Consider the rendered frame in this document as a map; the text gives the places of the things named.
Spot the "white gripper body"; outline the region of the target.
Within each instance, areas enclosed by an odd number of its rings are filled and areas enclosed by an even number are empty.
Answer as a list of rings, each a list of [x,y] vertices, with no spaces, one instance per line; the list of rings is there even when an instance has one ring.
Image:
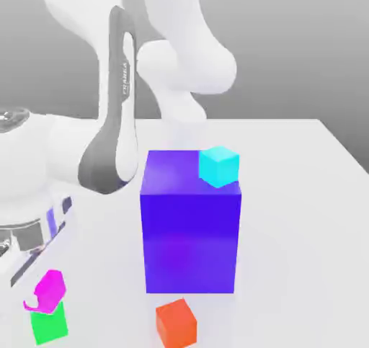
[[[20,290],[33,291],[49,269],[57,269],[68,255],[73,241],[73,225],[63,222],[57,235],[42,250],[21,252],[15,242],[0,256],[0,296]]]

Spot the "small magenta cube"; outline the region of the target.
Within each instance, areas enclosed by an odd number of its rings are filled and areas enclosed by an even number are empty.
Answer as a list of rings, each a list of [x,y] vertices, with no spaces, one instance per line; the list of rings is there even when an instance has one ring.
[[[37,307],[30,307],[23,301],[26,311],[52,314],[66,294],[63,274],[56,269],[49,269],[36,285],[34,295],[37,297]]]

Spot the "small green cube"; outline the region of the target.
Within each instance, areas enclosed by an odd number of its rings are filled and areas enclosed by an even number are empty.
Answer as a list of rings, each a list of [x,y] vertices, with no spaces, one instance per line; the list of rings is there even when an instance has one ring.
[[[51,314],[30,313],[30,320],[36,345],[68,336],[68,324],[61,301]]]

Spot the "small orange cube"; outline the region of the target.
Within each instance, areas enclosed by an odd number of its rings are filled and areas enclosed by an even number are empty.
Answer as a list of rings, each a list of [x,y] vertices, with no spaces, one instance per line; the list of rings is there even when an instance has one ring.
[[[164,348],[185,348],[197,342],[197,319],[184,298],[156,308],[156,330]]]

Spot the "small cyan cube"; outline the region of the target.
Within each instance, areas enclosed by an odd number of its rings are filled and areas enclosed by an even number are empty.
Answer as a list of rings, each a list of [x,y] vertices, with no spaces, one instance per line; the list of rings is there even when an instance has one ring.
[[[240,155],[224,146],[199,152],[199,178],[215,188],[239,180]]]

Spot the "large purple box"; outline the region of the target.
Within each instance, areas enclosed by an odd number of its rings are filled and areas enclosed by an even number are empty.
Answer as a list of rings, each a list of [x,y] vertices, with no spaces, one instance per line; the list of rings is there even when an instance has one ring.
[[[147,293],[233,293],[238,182],[199,177],[198,151],[148,152],[140,191]]]

